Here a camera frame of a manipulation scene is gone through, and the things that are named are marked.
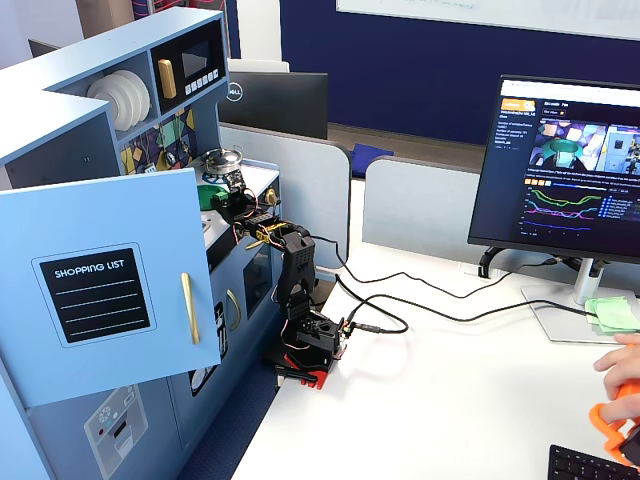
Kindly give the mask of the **person's hand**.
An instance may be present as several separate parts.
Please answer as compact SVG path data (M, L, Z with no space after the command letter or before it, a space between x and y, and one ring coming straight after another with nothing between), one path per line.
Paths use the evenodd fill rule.
M639 416L638 394L617 398L622 386L639 379L639 335L616 334L615 340L623 348L610 351L593 364L596 371L606 373L603 384L609 402L601 407L600 416L608 424Z

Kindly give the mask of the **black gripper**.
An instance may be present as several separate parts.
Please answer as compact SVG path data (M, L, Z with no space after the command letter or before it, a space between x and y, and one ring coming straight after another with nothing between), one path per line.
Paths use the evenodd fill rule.
M258 209L255 196L241 191L219 193L218 213L228 223L243 223Z

